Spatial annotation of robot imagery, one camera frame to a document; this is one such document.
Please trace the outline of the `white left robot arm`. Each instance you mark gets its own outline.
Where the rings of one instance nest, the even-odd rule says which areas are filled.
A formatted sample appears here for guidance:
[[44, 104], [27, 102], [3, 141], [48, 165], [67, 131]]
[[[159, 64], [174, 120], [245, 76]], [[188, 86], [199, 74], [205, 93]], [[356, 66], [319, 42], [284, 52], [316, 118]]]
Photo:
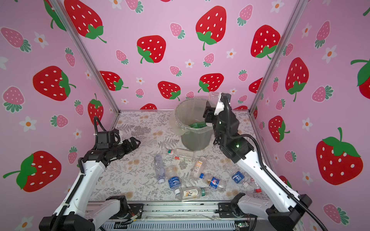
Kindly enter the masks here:
[[131, 213], [125, 196], [110, 196], [99, 208], [87, 214], [86, 209], [94, 188], [114, 161], [139, 148], [135, 137], [121, 140], [119, 131], [95, 133], [95, 144], [84, 157], [78, 159], [80, 173], [71, 191], [60, 206], [49, 216], [42, 218], [41, 231], [98, 231], [111, 217], [123, 218]]

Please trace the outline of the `clear water bottle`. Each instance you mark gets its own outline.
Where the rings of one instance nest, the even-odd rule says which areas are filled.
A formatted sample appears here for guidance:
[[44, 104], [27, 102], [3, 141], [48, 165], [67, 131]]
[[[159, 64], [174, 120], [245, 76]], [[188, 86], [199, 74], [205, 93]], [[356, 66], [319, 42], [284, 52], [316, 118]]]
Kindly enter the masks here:
[[164, 168], [164, 162], [162, 155], [157, 154], [154, 156], [154, 169], [156, 173], [156, 178], [158, 180], [159, 184], [162, 184], [165, 182], [165, 168]]

